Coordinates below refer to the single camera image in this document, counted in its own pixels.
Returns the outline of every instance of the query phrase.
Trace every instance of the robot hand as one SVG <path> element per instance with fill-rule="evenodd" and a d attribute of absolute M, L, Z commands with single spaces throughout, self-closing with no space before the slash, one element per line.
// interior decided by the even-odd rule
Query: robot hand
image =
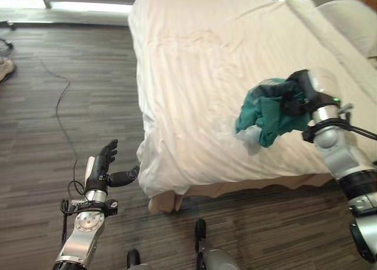
<path fill-rule="evenodd" d="M 89 157 L 85 172 L 85 198 L 72 200 L 69 211 L 61 207 L 65 218 L 72 214 L 77 214 L 77 217 L 74 230 L 62 246 L 53 270 L 86 270 L 89 267 L 105 218 L 118 212 L 118 202 L 107 200 L 107 187 L 124 186 L 136 179 L 138 166 L 130 171 L 107 174 L 110 163 L 115 160 L 117 144 L 118 140 L 113 140 L 96 158 Z"/>
<path fill-rule="evenodd" d="M 350 137 L 349 131 L 377 140 L 377 135 L 351 126 L 350 113 L 339 108 L 339 99 L 314 89 L 315 78 L 310 71 L 293 73 L 294 80 L 306 94 L 302 111 L 310 113 L 315 122 L 303 132 L 305 141 L 315 144 L 332 176 L 348 198 L 355 219 L 349 228 L 360 255 L 367 261 L 377 261 L 377 171 L 366 154 Z M 346 113 L 346 120 L 340 114 Z"/>

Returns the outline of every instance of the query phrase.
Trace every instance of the white duvet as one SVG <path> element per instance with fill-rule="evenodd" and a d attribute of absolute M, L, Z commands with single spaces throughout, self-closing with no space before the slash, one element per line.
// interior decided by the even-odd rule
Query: white duvet
<path fill-rule="evenodd" d="M 377 131 L 376 71 L 308 1 L 136 0 L 129 25 L 145 129 L 138 179 L 149 197 L 328 172 L 298 131 L 255 156 L 233 137 L 247 91 L 267 78 L 327 69 L 356 107 L 352 124 Z M 375 141 L 358 143 L 377 159 Z"/>

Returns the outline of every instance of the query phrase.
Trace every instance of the white sneaker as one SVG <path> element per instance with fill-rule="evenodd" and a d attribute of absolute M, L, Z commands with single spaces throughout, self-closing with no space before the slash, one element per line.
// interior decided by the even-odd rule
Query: white sneaker
<path fill-rule="evenodd" d="M 16 64 L 8 58 L 0 58 L 0 83 L 16 70 Z"/>

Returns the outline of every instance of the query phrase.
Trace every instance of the wire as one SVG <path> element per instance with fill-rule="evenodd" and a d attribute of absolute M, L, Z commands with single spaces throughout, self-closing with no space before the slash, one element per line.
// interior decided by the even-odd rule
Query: wire
<path fill-rule="evenodd" d="M 71 81 L 67 78 L 67 77 L 64 77 L 63 75 L 59 75 L 59 74 L 56 74 L 54 73 L 53 71 L 51 71 L 49 68 L 47 68 L 47 66 L 45 65 L 45 63 L 43 62 L 42 59 L 39 59 L 41 65 L 44 67 L 45 71 L 52 75 L 53 77 L 57 77 L 57 78 L 60 78 L 62 80 L 65 80 L 67 82 L 67 85 L 65 86 L 65 88 L 63 89 L 63 91 L 61 92 L 60 96 L 59 96 L 59 99 L 58 99 L 58 102 L 55 106 L 55 116 L 57 118 L 57 121 L 59 123 L 59 126 L 60 126 L 60 129 L 61 131 L 63 132 L 66 140 L 67 140 L 67 143 L 68 145 L 70 146 L 74 156 L 75 156 L 75 162 L 73 164 L 73 169 L 72 169 L 72 181 L 69 182 L 68 186 L 67 186 L 67 191 L 68 191 L 68 195 L 70 197 L 70 199 L 73 199 L 73 196 L 71 194 L 71 190 L 70 190 L 70 187 L 71 185 L 73 184 L 74 187 L 75 187 L 75 190 L 76 192 L 79 194 L 79 195 L 83 195 L 85 196 L 85 198 L 89 201 L 89 199 L 87 198 L 87 196 L 85 195 L 85 192 L 84 192 L 84 185 L 77 181 L 76 180 L 76 165 L 77 165 L 77 162 L 78 162 L 78 156 L 77 156 L 77 152 L 75 150 L 75 147 L 73 146 L 72 144 L 72 141 L 71 141 L 71 138 L 70 136 L 68 135 L 67 131 L 64 129 L 64 126 L 60 120 L 60 116 L 59 116 L 59 105 L 60 105 L 60 102 L 61 100 L 64 98 L 65 94 L 67 93 L 68 89 L 70 88 L 71 86 Z"/>
<path fill-rule="evenodd" d="M 6 46 L 6 49 L 0 48 L 0 57 L 8 57 L 13 51 L 13 44 L 7 39 L 0 38 L 0 41 Z"/>
<path fill-rule="evenodd" d="M 69 206 L 69 202 L 63 199 L 60 204 L 60 210 L 61 212 L 63 212 L 63 229 L 61 232 L 61 246 L 63 246 L 65 241 L 67 240 L 68 206 Z"/>
<path fill-rule="evenodd" d="M 362 136 L 365 136 L 369 139 L 377 140 L 377 134 L 372 133 L 370 131 L 364 130 L 360 127 L 355 127 L 350 125 L 350 131 L 353 131 L 355 133 L 361 134 Z"/>

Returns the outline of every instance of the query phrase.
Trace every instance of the wooden floor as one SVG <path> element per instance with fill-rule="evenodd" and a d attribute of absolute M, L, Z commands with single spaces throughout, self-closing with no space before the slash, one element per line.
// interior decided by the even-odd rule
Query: wooden floor
<path fill-rule="evenodd" d="M 18 72 L 0 84 L 0 268 L 48 270 L 59 251 L 59 202 L 67 198 L 73 155 L 54 114 L 65 81 L 39 59 L 72 82 L 61 118 L 78 150 L 79 176 L 87 157 L 113 138 L 119 153 L 112 171 L 138 163 L 136 60 L 125 30 L 18 29 L 6 37 L 15 44 Z M 119 213 L 107 222 L 91 270 L 124 269 L 132 248 L 156 270 L 192 270 L 200 217 L 208 237 L 244 270 L 372 269 L 357 254 L 348 231 L 352 216 L 333 182 L 193 197 L 173 214 L 150 215 L 137 183 L 111 189 L 110 198 L 119 200 Z"/>

